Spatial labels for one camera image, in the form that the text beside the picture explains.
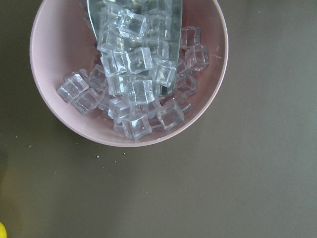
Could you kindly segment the clear ice cubes pile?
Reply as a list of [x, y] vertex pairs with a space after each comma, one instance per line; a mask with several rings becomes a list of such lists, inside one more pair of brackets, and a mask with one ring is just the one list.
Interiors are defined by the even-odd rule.
[[209, 53], [199, 27], [182, 27], [180, 0], [84, 0], [96, 37], [93, 69], [65, 77], [57, 94], [79, 113], [100, 110], [138, 140], [184, 122]]

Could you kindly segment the metal ice scoop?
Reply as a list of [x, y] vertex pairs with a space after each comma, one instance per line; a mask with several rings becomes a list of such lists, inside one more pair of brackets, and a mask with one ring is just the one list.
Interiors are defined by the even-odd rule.
[[89, 21], [101, 53], [109, 94], [126, 95], [136, 80], [160, 97], [176, 84], [182, 1], [88, 0]]

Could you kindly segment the pink bowl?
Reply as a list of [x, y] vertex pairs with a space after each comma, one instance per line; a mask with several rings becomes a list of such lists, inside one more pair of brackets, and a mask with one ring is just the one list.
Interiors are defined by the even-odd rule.
[[30, 64], [36, 86], [51, 112], [75, 133], [100, 144], [116, 147], [142, 147], [168, 140], [190, 127], [210, 106], [224, 79], [229, 39], [222, 10], [215, 0], [185, 0], [184, 26], [201, 28], [201, 40], [209, 50], [209, 66], [197, 74], [198, 90], [190, 97], [193, 108], [184, 123], [169, 131], [155, 131], [139, 140], [126, 138], [113, 130], [100, 113], [80, 114], [56, 92], [65, 76], [91, 69], [96, 52], [92, 30], [83, 18], [77, 0], [45, 0], [34, 20], [30, 38]]

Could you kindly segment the yellow lemon near strawberry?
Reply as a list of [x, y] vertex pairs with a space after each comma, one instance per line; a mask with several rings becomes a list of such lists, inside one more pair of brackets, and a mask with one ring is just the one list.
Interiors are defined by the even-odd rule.
[[0, 223], [0, 238], [7, 238], [6, 228], [3, 223]]

